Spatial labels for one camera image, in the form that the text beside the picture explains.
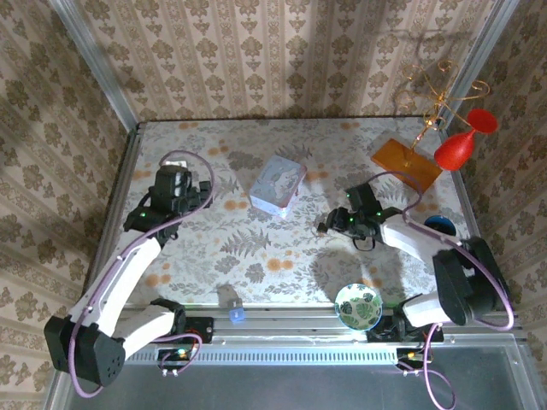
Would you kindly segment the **pastel cartoon tin box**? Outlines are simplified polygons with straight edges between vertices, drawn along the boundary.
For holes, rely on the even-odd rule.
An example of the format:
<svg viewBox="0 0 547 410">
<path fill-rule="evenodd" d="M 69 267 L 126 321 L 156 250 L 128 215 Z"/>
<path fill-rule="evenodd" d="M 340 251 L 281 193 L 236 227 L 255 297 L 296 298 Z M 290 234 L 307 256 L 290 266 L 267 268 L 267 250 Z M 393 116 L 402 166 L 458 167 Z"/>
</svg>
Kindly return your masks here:
<svg viewBox="0 0 547 410">
<path fill-rule="evenodd" d="M 273 155 L 250 188 L 251 205 L 267 214 L 285 218 L 297 198 L 306 173 L 304 165 Z"/>
</svg>

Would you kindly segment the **floral patterned table sheet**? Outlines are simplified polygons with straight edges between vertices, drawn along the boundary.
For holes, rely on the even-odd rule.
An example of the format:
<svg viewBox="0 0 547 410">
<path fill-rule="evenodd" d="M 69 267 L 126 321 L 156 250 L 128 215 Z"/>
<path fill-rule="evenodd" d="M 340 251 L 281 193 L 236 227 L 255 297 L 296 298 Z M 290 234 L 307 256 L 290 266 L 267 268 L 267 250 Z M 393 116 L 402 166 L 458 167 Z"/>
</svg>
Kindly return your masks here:
<svg viewBox="0 0 547 410">
<path fill-rule="evenodd" d="M 369 182 L 383 207 L 407 208 L 423 221 L 443 215 L 468 234 L 452 177 L 443 173 L 418 198 L 372 162 L 390 139 L 411 142 L 416 118 L 328 120 L 209 120 L 150 122 L 138 130 L 126 210 L 153 184 L 160 159 L 180 150 L 193 177 L 215 180 L 210 208 L 185 220 L 145 271 L 129 302 L 158 296 L 186 305 L 217 305 L 232 296 L 246 305 L 323 305 L 351 283 L 378 289 L 387 304 L 435 289 L 432 268 L 383 244 L 352 243 L 316 228 L 347 207 L 345 192 Z M 250 203 L 249 191 L 274 155 L 304 165 L 306 176 L 284 218 Z"/>
</svg>

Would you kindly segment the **blue round dish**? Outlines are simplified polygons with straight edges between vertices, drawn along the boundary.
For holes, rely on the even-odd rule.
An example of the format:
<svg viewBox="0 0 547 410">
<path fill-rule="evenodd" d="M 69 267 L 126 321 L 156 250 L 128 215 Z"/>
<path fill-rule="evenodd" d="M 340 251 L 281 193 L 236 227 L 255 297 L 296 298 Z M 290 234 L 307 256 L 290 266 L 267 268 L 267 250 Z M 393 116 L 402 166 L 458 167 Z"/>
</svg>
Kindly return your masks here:
<svg viewBox="0 0 547 410">
<path fill-rule="evenodd" d="M 453 222 L 442 215 L 433 215 L 427 218 L 424 225 L 445 235 L 456 235 L 456 227 Z"/>
</svg>

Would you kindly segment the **green leaf pattern bowl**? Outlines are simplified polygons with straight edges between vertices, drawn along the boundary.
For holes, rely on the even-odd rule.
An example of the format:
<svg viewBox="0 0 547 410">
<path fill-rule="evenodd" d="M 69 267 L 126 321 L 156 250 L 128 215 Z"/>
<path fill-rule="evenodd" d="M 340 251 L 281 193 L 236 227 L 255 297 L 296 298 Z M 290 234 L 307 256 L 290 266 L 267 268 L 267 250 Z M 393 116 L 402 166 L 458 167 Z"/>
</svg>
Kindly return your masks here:
<svg viewBox="0 0 547 410">
<path fill-rule="evenodd" d="M 343 325 L 353 331 L 369 331 L 380 321 L 383 301 L 365 284 L 348 284 L 336 295 L 334 310 Z"/>
</svg>

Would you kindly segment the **red plastic wine glass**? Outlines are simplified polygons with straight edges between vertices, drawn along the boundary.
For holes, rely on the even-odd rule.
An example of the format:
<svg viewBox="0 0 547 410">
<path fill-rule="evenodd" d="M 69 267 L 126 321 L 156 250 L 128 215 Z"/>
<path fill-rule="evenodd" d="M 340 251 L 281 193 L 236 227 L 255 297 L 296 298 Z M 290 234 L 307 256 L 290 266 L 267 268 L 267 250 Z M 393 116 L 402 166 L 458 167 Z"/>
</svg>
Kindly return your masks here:
<svg viewBox="0 0 547 410">
<path fill-rule="evenodd" d="M 449 137 L 434 153 L 437 165 L 445 171 L 457 171 L 471 157 L 476 133 L 492 134 L 498 128 L 497 118 L 488 110 L 474 108 L 468 113 L 469 129 Z"/>
</svg>

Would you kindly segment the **small black electronics box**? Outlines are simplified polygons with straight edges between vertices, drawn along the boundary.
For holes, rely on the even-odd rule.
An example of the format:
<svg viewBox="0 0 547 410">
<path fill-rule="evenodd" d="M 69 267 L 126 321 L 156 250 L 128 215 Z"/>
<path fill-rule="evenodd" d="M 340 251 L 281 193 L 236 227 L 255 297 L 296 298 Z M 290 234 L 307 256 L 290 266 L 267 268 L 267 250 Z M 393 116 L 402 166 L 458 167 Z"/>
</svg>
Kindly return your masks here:
<svg viewBox="0 0 547 410">
<path fill-rule="evenodd" d="M 156 361 L 162 372 L 179 372 L 186 366 L 193 352 L 189 348 L 159 348 L 156 352 Z"/>
<path fill-rule="evenodd" d="M 424 363 L 432 363 L 432 352 L 425 354 L 423 348 L 398 348 L 397 367 L 403 371 L 421 371 Z"/>
</svg>

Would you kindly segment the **grey metal sheet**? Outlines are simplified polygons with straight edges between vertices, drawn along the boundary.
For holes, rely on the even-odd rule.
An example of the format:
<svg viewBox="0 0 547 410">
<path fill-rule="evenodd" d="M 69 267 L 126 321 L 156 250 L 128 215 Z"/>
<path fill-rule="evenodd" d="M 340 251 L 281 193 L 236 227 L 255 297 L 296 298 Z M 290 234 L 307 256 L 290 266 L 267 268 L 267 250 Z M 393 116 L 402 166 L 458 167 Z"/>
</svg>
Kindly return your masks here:
<svg viewBox="0 0 547 410">
<path fill-rule="evenodd" d="M 44 410 L 547 410 L 547 391 L 526 348 L 507 335 L 452 337 L 437 345 L 511 346 L 511 365 L 492 351 L 441 354 L 421 371 L 387 366 L 197 366 L 177 375 L 158 365 L 124 365 L 92 399 L 54 376 Z"/>
</svg>

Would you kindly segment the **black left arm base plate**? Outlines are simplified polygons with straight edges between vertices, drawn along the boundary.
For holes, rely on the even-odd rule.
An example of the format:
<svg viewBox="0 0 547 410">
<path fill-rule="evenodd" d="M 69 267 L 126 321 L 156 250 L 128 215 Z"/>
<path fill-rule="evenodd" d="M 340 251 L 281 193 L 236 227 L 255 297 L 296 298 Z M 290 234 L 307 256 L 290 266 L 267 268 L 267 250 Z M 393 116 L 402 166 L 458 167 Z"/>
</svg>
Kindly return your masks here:
<svg viewBox="0 0 547 410">
<path fill-rule="evenodd" d="M 188 317 L 183 325 L 176 325 L 171 334 L 180 335 L 183 333 L 195 333 L 202 338 L 204 344 L 211 344 L 215 331 L 215 320 L 213 317 Z"/>
</svg>

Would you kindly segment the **aluminium corner post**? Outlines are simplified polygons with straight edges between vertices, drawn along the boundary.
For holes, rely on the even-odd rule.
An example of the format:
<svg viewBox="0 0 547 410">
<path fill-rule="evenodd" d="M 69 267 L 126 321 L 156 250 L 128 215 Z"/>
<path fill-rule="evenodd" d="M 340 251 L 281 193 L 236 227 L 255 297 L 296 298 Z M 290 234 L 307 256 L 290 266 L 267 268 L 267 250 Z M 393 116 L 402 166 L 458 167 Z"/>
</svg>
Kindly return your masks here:
<svg viewBox="0 0 547 410">
<path fill-rule="evenodd" d="M 138 119 L 126 98 L 115 70 L 110 67 L 106 49 L 91 32 L 91 25 L 85 21 L 76 0 L 49 0 L 62 24 L 74 41 L 78 52 L 84 58 L 95 80 L 115 111 L 121 124 L 129 132 L 138 125 Z"/>
<path fill-rule="evenodd" d="M 452 97 L 465 97 L 471 89 L 472 82 L 479 78 L 480 70 L 486 63 L 519 2 L 520 0 L 495 0 L 491 12 L 473 43 L 459 74 L 457 74 L 454 84 L 450 88 Z"/>
</svg>

